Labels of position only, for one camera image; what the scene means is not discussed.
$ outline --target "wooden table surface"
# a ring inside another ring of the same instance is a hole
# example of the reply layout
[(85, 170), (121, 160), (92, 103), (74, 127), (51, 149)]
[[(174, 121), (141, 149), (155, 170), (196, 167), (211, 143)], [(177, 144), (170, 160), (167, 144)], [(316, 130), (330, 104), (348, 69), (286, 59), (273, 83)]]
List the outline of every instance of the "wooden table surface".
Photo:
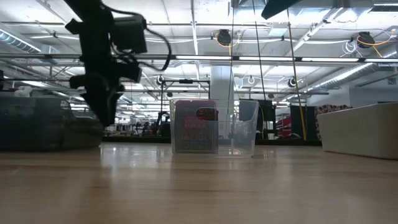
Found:
[(0, 152), (0, 223), (398, 223), (398, 162), (262, 146), (256, 158), (168, 144)]

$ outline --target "ceiling light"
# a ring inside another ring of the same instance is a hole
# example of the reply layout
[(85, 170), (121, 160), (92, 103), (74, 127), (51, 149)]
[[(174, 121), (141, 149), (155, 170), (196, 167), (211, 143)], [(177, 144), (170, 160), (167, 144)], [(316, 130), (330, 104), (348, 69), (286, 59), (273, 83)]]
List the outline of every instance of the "ceiling light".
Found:
[(40, 35), (40, 36), (32, 36), (29, 37), (30, 39), (47, 39), (47, 38), (52, 38), (54, 37), (53, 35)]
[(81, 101), (84, 101), (84, 100), (85, 100), (85, 99), (84, 99), (83, 97), (81, 97), (81, 96), (74, 96), (74, 98), (77, 99), (77, 100), (81, 100)]
[(0, 29), (0, 41), (3, 41), (9, 45), (12, 45), (14, 47), (17, 47), (18, 49), (21, 49), (25, 52), (28, 53), (39, 53), (41, 52), (40, 49), (37, 47), (28, 44), (27, 42), (21, 40), (20, 38)]
[(69, 39), (69, 40), (79, 40), (79, 37), (70, 37), (65, 35), (57, 35), (59, 38)]
[(87, 108), (88, 107), (88, 105), (77, 105), (77, 104), (74, 104), (74, 103), (71, 103), (70, 106), (71, 107), (80, 107), (80, 108)]
[(302, 58), (303, 62), (357, 62), (358, 58)]
[(86, 108), (71, 108), (72, 110), (86, 110)]
[(369, 58), (366, 59), (365, 62), (381, 62), (381, 63), (398, 62), (398, 58)]
[(383, 56), (383, 58), (388, 58), (388, 57), (391, 57), (391, 56), (393, 56), (395, 54), (397, 54), (397, 52), (393, 52), (393, 53), (387, 54), (387, 55)]
[[(259, 57), (239, 57), (239, 60), (259, 60)], [(292, 61), (291, 57), (261, 57), (262, 61)]]
[(37, 87), (46, 87), (47, 85), (41, 82), (36, 82), (36, 81), (22, 81), (23, 83), (29, 84), (29, 85), (33, 85), (33, 86), (37, 86)]
[(280, 102), (273, 101), (272, 104), (273, 104), (273, 105), (278, 105), (278, 104), (286, 104), (286, 105), (289, 105), (290, 103), (282, 100), (282, 101), (280, 101)]
[(176, 59), (180, 60), (230, 60), (229, 56), (196, 56), (196, 55), (178, 55)]
[(254, 78), (253, 78), (253, 76), (250, 76), (250, 77), (248, 78), (248, 83), (249, 83), (249, 84), (254, 84)]
[(398, 6), (398, 3), (373, 4), (373, 6)]
[(68, 95), (66, 95), (64, 93), (61, 93), (61, 92), (58, 92), (58, 91), (53, 91), (53, 92), (58, 94), (58, 95), (60, 95), (60, 96), (69, 97)]

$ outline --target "transparent plastic container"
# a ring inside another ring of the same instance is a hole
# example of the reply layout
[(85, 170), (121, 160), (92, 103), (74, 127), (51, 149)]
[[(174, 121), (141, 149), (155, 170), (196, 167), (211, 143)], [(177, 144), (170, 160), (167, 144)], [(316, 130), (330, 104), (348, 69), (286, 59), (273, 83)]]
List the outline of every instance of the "transparent plastic container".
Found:
[(170, 100), (173, 153), (252, 156), (258, 107), (251, 100)]

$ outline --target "metal rod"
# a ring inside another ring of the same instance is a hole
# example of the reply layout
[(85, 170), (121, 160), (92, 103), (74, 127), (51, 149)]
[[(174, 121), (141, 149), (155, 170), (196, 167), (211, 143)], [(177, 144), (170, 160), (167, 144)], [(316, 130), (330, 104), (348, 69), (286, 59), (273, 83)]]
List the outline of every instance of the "metal rod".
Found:
[[(34, 91), (66, 91), (66, 92), (84, 92), (85, 90), (74, 90), (74, 89), (56, 89), (56, 88), (34, 88)], [(125, 90), (119, 93), (208, 93), (206, 90)], [(235, 91), (234, 93), (242, 93), (242, 94), (262, 94), (262, 91)], [(291, 95), (297, 94), (294, 91), (266, 91), (266, 94), (283, 94), (283, 95)], [(299, 92), (300, 95), (329, 95), (329, 93), (324, 92)]]
[(169, 85), (168, 87), (166, 87), (165, 90), (168, 90), (174, 83), (175, 83), (175, 81), (172, 81), (172, 82), (170, 83), (170, 85)]
[[(178, 59), (179, 57), (193, 57), (192, 59)], [(135, 55), (138, 60), (165, 60), (167, 58), (166, 55)], [(257, 65), (259, 63), (258, 57), (255, 56), (244, 56), (245, 59), (241, 59), (242, 56), (234, 56), (232, 57), (232, 61), (234, 64), (248, 64), (248, 65)], [(79, 59), (80, 55), (78, 54), (0, 54), (0, 58), (39, 58), (39, 59)], [(275, 58), (275, 59), (264, 59), (261, 60), (261, 63), (264, 65), (292, 65), (293, 62), (290, 60), (291, 57), (277, 57), (274, 55), (265, 56), (263, 55), (262, 58)], [(334, 62), (333, 59), (340, 59), (339, 57), (331, 57), (328, 58), (329, 61), (322, 61), (316, 62), (316, 60), (301, 62), (302, 57), (295, 57), (296, 64), (300, 64), (303, 66), (317, 66), (322, 65), (325, 66), (332, 66), (332, 67), (352, 67), (353, 65), (363, 64), (361, 62), (363, 58), (359, 58), (357, 62), (350, 62), (350, 61), (337, 61)], [(172, 55), (172, 60), (182, 60), (184, 62), (196, 63), (196, 61), (201, 62), (211, 62), (211, 65), (220, 65), (220, 64), (230, 64), (231, 58), (226, 58), (225, 55)]]
[(55, 75), (54, 75), (54, 77), (56, 77), (57, 75), (59, 75), (61, 72), (65, 72), (65, 71), (67, 71), (68, 69), (70, 69), (70, 68), (68, 68), (68, 67), (64, 67), (63, 69), (61, 69), (59, 72), (57, 72)]
[[(0, 22), (7, 26), (50, 26), (50, 27), (65, 27), (61, 22)], [(191, 24), (147, 24), (150, 27), (191, 27)], [(266, 25), (257, 25), (258, 29), (270, 29), (271, 23)], [(232, 24), (197, 24), (197, 27), (232, 27)], [(234, 27), (240, 29), (255, 29), (254, 24), (234, 24)]]
[(161, 89), (161, 94), (160, 94), (160, 113), (163, 112), (163, 82), (162, 82), (162, 89)]

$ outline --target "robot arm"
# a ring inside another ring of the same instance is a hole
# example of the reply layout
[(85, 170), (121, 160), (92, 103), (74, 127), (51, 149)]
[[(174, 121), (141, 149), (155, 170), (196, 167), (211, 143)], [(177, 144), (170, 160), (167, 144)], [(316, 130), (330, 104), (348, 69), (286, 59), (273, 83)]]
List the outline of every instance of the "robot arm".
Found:
[[(85, 87), (81, 96), (97, 115), (104, 126), (114, 123), (117, 102), (124, 87), (120, 78), (129, 78), (139, 83), (144, 64), (155, 70), (165, 70), (171, 59), (171, 47), (165, 37), (149, 30), (146, 20), (135, 12), (112, 9), (100, 0), (65, 0), (82, 20), (72, 19), (65, 28), (72, 34), (79, 34), (80, 60), (85, 64), (85, 74), (71, 77), (70, 87)], [(129, 17), (115, 19), (113, 12), (129, 14)], [(138, 62), (134, 54), (147, 52), (144, 30), (165, 40), (169, 54), (163, 68), (158, 69), (144, 62)]]

